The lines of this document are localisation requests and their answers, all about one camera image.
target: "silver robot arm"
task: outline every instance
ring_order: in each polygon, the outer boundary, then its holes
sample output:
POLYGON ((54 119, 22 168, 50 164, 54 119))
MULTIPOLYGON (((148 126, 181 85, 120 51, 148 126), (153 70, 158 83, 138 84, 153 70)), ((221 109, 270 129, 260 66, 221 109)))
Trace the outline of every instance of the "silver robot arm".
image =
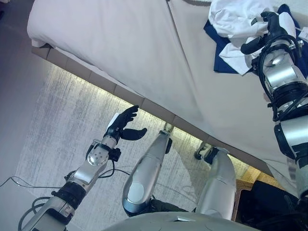
POLYGON ((303 41, 288 35, 276 13, 263 12, 261 16, 268 22, 268 34, 244 44, 241 51, 250 54, 263 47, 252 66, 271 101, 268 107, 273 109, 279 148, 296 162, 297 193, 302 198, 308 195, 308 82, 296 62, 303 41))
POLYGON ((108 160, 118 161, 121 151, 114 149, 120 138, 138 140, 147 129, 124 129, 136 116, 138 106, 133 106, 117 115, 108 127, 103 139, 94 140, 90 146, 86 161, 69 174, 66 184, 52 192, 50 198, 37 214, 25 225, 22 231, 64 231, 83 198, 95 184, 99 174, 106 168, 108 160))

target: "bed frame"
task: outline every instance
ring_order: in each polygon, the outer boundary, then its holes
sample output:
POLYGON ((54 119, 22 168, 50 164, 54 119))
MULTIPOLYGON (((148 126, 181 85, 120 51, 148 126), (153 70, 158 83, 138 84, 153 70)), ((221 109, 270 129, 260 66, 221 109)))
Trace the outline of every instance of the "bed frame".
POLYGON ((222 148, 226 148, 230 151, 230 154, 237 159, 253 166, 260 171, 272 176, 269 167, 267 164, 257 159, 256 157, 243 152, 237 148, 234 148, 228 144, 225 144, 214 137, 211 137, 207 133, 203 132, 199 128, 195 127, 194 125, 188 123, 187 121, 183 120, 179 116, 173 114, 172 112, 168 111, 167 109, 155 104, 154 102, 135 94, 114 82, 92 72, 85 66, 81 65, 80 63, 76 62, 75 60, 67 57, 66 55, 60 53, 56 49, 51 48, 50 46, 44 46, 42 48, 32 47, 32 53, 40 56, 41 58, 57 65, 58 67, 88 81, 91 84, 96 85, 97 87, 133 104, 139 105, 140 108, 170 124, 173 126, 193 135, 194 137, 202 140, 203 142, 209 143, 213 146, 219 146, 222 148))

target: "silver robot leg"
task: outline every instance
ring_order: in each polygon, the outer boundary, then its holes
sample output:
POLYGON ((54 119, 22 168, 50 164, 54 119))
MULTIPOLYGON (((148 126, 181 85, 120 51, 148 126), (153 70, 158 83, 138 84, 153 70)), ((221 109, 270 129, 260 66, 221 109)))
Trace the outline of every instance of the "silver robot leg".
POLYGON ((233 164, 226 149, 211 148, 202 158, 211 164, 209 178, 202 190, 196 213, 230 220, 236 192, 233 164))
POLYGON ((122 205, 129 216, 141 213, 149 205, 164 156, 172 145, 170 132, 168 129, 159 132, 124 186, 122 205))

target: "wire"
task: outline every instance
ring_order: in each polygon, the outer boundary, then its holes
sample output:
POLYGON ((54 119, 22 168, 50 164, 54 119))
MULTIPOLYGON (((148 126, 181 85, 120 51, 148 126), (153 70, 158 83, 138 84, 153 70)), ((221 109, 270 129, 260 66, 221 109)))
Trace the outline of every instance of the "wire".
MULTIPOLYGON (((294 43, 294 45, 295 45, 295 52, 294 52, 294 54, 295 54, 295 55, 291 55, 291 58, 292 58, 292 60, 293 60, 293 62, 294 62, 295 65, 296 65, 298 59, 300 58, 300 53, 301 53, 301 52, 300 52, 300 47, 299 47, 299 45, 298 45, 298 43, 297 43, 297 40, 296 40, 294 37, 292 37, 292 36, 290 36, 290 35, 279 35, 279 36, 277 36, 277 37, 271 39, 271 40, 264 46, 264 48, 262 49, 262 52, 261 52, 261 54, 260 54, 260 56, 259 56, 257 72, 258 72, 258 76, 259 76, 261 85, 262 85, 262 87, 263 87, 263 89, 264 89, 266 95, 268 96, 268 98, 269 98, 270 101, 271 101, 271 106, 272 106, 273 114, 274 114, 274 115, 273 115, 273 121, 275 121, 275 122, 276 122, 276 121, 279 121, 279 120, 281 120, 281 119, 283 119, 284 117, 286 117, 286 116, 289 114, 289 112, 291 111, 291 109, 293 109, 293 108, 297 105, 297 103, 300 102, 300 101, 307 95, 307 92, 305 92, 303 95, 301 95, 300 97, 298 97, 298 98, 292 103, 292 105, 291 105, 290 107, 288 107, 288 109, 287 109, 285 112, 283 112, 280 116, 277 116, 277 105, 276 105, 276 102, 275 102, 273 96, 270 94, 270 92, 269 92, 269 90, 268 90, 268 88, 266 87, 266 84, 265 84, 265 75, 264 75, 264 73, 263 73, 263 65, 264 65, 264 61, 265 61, 265 58, 266 58, 267 54, 268 54, 269 52, 271 52, 272 49, 275 47, 275 46, 274 46, 274 47, 271 47, 272 43, 276 42, 276 41, 279 40, 279 39, 284 39, 284 40, 288 41, 290 44, 291 44, 292 42, 294 43)), ((288 50, 287 52, 288 52, 289 54, 293 53, 289 48, 287 48, 287 50, 288 50)))
POLYGON ((32 211, 34 212, 34 214, 37 213, 37 211, 35 210, 35 202, 36 201, 39 201, 39 200, 49 200, 50 197, 49 196, 42 196, 42 197, 39 197, 37 199, 35 199, 33 202, 32 202, 32 211))
MULTIPOLYGON (((45 203, 38 204, 38 205, 34 206, 33 208, 34 208, 34 209, 40 208, 40 207, 42 207, 44 204, 45 204, 45 203)), ((22 215, 22 217, 20 218, 19 223, 18 223, 18 231, 21 231, 21 228, 22 228, 23 221, 24 221, 25 217, 26 217, 29 213, 32 212, 33 208, 28 209, 28 210, 22 215)))
POLYGON ((49 187, 49 186, 34 186, 34 185, 32 185, 32 184, 26 182, 25 180, 23 180, 22 178, 17 177, 17 176, 12 176, 12 177, 7 178, 7 180, 6 180, 4 183, 2 183, 2 184, 0 185, 0 187, 2 187, 2 186, 3 186, 5 183, 7 183, 9 180, 13 181, 15 184, 17 184, 17 185, 19 185, 19 186, 21 186, 21 187, 30 188, 30 189, 60 189, 60 188, 61 188, 61 187, 49 187), (14 180, 14 178, 17 178, 17 179, 23 181, 23 182, 24 182, 25 184, 27 184, 27 185, 22 185, 22 184, 18 183, 16 180, 14 180))
POLYGON ((111 177, 111 176, 113 176, 113 174, 115 173, 115 162, 112 160, 112 169, 110 169, 110 170, 108 170, 108 171, 106 171, 106 172, 103 172, 102 174, 100 174, 99 176, 98 176, 98 178, 107 178, 107 177, 111 177), (104 174, 106 174, 108 171, 112 171, 112 173, 110 174, 110 175, 108 175, 108 176, 103 176, 104 174))

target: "mattress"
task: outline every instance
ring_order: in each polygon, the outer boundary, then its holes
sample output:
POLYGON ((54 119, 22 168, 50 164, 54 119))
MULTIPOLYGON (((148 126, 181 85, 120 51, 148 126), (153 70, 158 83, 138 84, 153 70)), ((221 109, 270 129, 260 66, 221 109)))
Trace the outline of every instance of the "mattress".
POLYGON ((213 71, 216 44, 203 30, 206 5, 36 0, 27 29, 33 45, 48 43, 73 54, 216 139, 265 161, 296 195, 288 170, 293 162, 279 150, 258 77, 213 71))

